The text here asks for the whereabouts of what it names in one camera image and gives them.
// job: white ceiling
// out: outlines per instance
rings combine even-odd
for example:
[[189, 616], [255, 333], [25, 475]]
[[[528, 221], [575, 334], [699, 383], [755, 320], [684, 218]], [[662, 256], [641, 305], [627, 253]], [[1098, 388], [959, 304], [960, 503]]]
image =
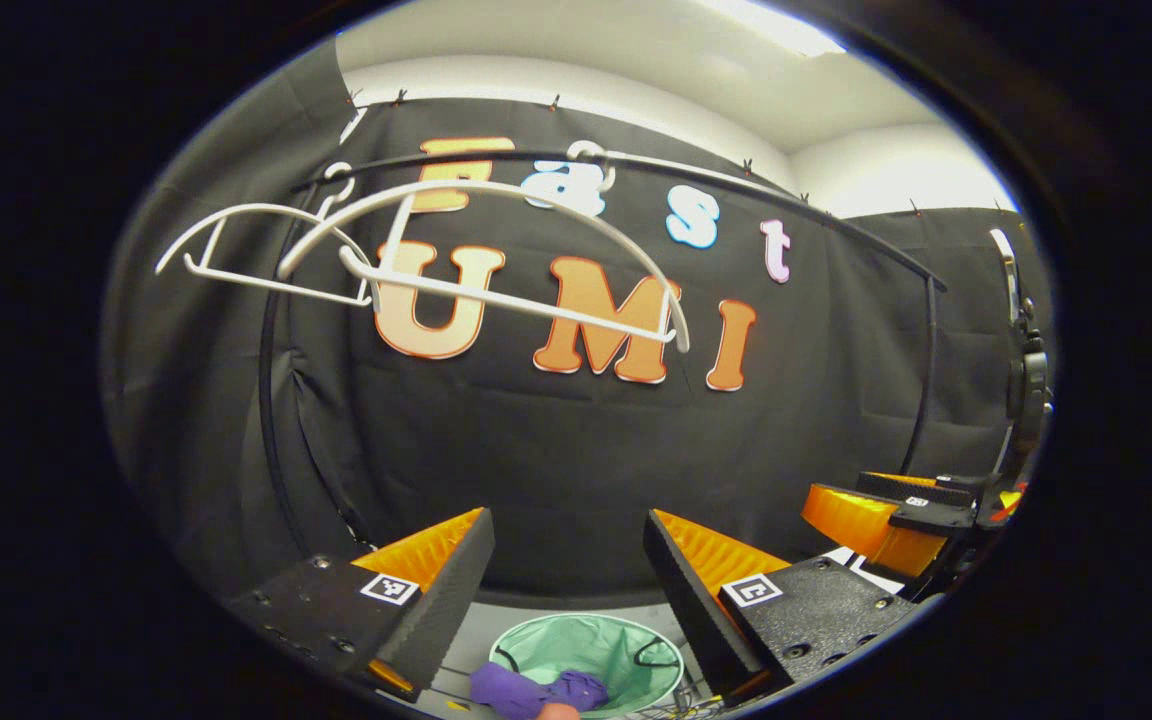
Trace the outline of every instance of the white ceiling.
[[339, 37], [342, 70], [515, 55], [614, 73], [712, 109], [783, 152], [940, 118], [851, 54], [804, 58], [690, 0], [412, 0]]

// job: gray floor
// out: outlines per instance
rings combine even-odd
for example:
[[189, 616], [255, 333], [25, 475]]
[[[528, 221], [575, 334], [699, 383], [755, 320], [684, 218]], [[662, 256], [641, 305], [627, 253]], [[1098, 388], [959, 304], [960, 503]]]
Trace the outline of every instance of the gray floor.
[[[846, 561], [849, 555], [851, 555], [851, 551], [847, 548], [838, 548], [826, 553], [826, 556], [839, 562]], [[859, 566], [859, 559], [856, 559], [852, 564]], [[874, 575], [864, 573], [855, 567], [852, 570], [861, 575], [861, 577], [887, 588], [888, 592], [900, 591], [901, 585], [897, 583], [874, 577]], [[655, 720], [664, 719], [665, 717], [682, 715], [679, 703], [682, 702], [687, 706], [695, 706], [698, 703], [710, 700], [708, 685], [704, 684], [704, 679], [699, 666], [696, 665], [695, 655], [692, 655], [691, 649], [687, 645], [682, 629], [679, 628], [679, 621], [673, 616], [673, 611], [669, 609], [668, 605], [649, 605], [627, 607], [627, 609], [590, 612], [622, 617], [641, 626], [647, 626], [647, 628], [664, 635], [664, 638], [675, 644], [684, 657], [685, 675], [679, 685], [677, 697], [669, 698], [667, 702], [660, 703], [657, 707], [626, 715], [627, 720]], [[456, 639], [452, 643], [452, 647], [448, 647], [447, 655], [444, 658], [444, 666], [438, 672], [438, 675], [434, 675], [434, 682], [431, 684], [431, 688], [420, 694], [416, 703], [402, 702], [392, 696], [391, 698], [394, 702], [402, 703], [402, 705], [416, 707], [425, 712], [425, 714], [441, 717], [445, 720], [500, 720], [500, 715], [491, 707], [470, 702], [470, 674], [479, 669], [488, 660], [488, 652], [492, 650], [492, 644], [506, 630], [517, 623], [524, 623], [526, 620], [544, 615], [553, 615], [553, 611], [522, 611], [516, 609], [516, 607], [475, 602], [470, 606], [470, 611], [467, 613], [465, 621], [461, 624], [460, 632], [457, 632]], [[692, 712], [689, 717], [694, 717], [694, 719], [696, 717], [715, 717], [718, 715], [719, 707], [721, 706], [710, 706], [707, 707], [707, 712], [703, 712], [703, 714], [700, 712]]]

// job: purple cloth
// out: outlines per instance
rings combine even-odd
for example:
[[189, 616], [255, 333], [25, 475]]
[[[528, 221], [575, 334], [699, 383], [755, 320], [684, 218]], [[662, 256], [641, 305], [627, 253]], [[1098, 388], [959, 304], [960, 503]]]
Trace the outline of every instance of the purple cloth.
[[541, 685], [488, 662], [470, 675], [470, 700], [492, 706], [508, 720], [532, 720], [545, 703], [562, 702], [586, 712], [605, 705], [608, 696], [599, 679], [578, 670], [564, 670], [553, 683]]

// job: green bin liner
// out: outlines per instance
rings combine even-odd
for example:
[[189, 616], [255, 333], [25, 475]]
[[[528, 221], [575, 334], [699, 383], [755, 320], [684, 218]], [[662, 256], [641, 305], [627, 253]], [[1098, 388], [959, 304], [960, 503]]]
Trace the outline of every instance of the green bin liner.
[[588, 612], [528, 620], [506, 630], [490, 659], [540, 684], [581, 670], [607, 687], [607, 705], [581, 717], [620, 717], [669, 702], [682, 679], [682, 654], [655, 630]]

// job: orange letter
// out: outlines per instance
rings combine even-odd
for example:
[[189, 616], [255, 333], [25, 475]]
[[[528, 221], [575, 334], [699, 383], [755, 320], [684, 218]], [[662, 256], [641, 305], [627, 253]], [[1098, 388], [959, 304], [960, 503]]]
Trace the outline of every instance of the orange letter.
[[[380, 245], [381, 258], [384, 251], [385, 245]], [[394, 270], [419, 275], [437, 255], [433, 245], [404, 240], [397, 243]], [[452, 263], [461, 268], [462, 286], [486, 290], [492, 273], [505, 265], [505, 252], [492, 247], [457, 247], [452, 251]], [[426, 328], [416, 320], [416, 290], [411, 287], [380, 283], [380, 313], [376, 313], [380, 338], [403, 355], [431, 361], [444, 361], [468, 350], [483, 324], [483, 302], [457, 297], [452, 319], [441, 328]]]
[[[602, 265], [584, 258], [558, 258], [550, 265], [550, 272], [558, 278], [558, 305], [575, 313], [593, 314], [594, 318], [632, 325], [654, 331], [660, 319], [660, 300], [664, 288], [652, 276], [643, 278], [630, 297], [620, 309], [612, 304], [612, 288], [607, 285], [607, 273]], [[682, 288], [669, 282], [675, 297], [682, 297]], [[551, 373], [575, 373], [579, 370], [576, 354], [576, 331], [585, 339], [585, 356], [594, 374], [601, 374], [612, 357], [621, 350], [628, 338], [628, 350], [616, 364], [616, 377], [630, 382], [660, 382], [664, 380], [664, 343], [645, 338], [630, 336], [607, 328], [594, 327], [573, 320], [555, 319], [550, 325], [550, 341], [532, 355], [536, 367]]]
[[[439, 152], [467, 152], [470, 150], [513, 150], [513, 141], [508, 137], [450, 137], [439, 141], [425, 141], [420, 151], [431, 156]], [[475, 160], [472, 162], [442, 162], [425, 165], [420, 168], [420, 182], [431, 179], [476, 179], [485, 181], [492, 177], [492, 160]], [[412, 213], [448, 213], [464, 209], [470, 204], [470, 196], [460, 190], [426, 190], [417, 192], [412, 202]]]
[[714, 369], [705, 376], [705, 384], [710, 389], [735, 392], [745, 384], [740, 364], [745, 359], [749, 327], [758, 314], [752, 306], [736, 300], [719, 302], [718, 313], [723, 317], [723, 336], [718, 341], [718, 359], [714, 359]]

